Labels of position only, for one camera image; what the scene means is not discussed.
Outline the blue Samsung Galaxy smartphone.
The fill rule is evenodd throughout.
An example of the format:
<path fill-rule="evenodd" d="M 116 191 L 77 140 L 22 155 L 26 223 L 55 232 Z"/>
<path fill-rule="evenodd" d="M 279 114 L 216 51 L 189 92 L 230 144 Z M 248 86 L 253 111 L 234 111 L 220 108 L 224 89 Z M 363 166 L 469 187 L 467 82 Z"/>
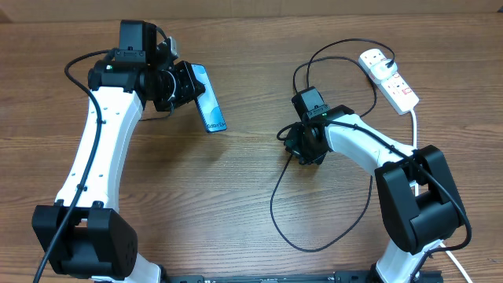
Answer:
<path fill-rule="evenodd" d="M 196 79 L 204 85 L 205 91 L 196 99 L 196 106 L 208 133 L 216 133 L 227 129 L 226 121 L 221 112 L 217 97 L 203 65 L 192 64 Z"/>

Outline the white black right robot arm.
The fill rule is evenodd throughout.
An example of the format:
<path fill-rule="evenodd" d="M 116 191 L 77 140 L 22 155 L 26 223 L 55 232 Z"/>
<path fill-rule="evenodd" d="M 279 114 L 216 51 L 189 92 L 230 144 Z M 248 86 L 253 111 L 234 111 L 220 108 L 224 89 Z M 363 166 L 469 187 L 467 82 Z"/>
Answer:
<path fill-rule="evenodd" d="M 277 136 L 302 165 L 321 164 L 326 154 L 345 155 L 376 182 L 390 242 L 369 270 L 337 271 L 335 282 L 441 282 L 423 271 L 426 259 L 461 226 L 472 231 L 443 153 L 416 149 L 372 129 L 345 105 L 330 108 L 315 87 L 292 98 L 299 121 Z"/>

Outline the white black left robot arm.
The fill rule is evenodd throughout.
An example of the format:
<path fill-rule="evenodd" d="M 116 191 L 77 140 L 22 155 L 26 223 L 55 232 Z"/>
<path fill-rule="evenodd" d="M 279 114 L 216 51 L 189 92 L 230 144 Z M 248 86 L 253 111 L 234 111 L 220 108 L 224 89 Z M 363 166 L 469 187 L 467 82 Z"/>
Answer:
<path fill-rule="evenodd" d="M 165 269 L 138 251 L 135 230 L 119 214 L 128 146 L 148 101 L 159 112 L 194 102 L 207 131 L 225 123 L 204 66 L 182 61 L 155 24 L 124 20 L 119 45 L 101 50 L 83 91 L 90 99 L 72 169 L 32 227 L 44 250 L 40 267 L 97 282 L 165 282 Z"/>

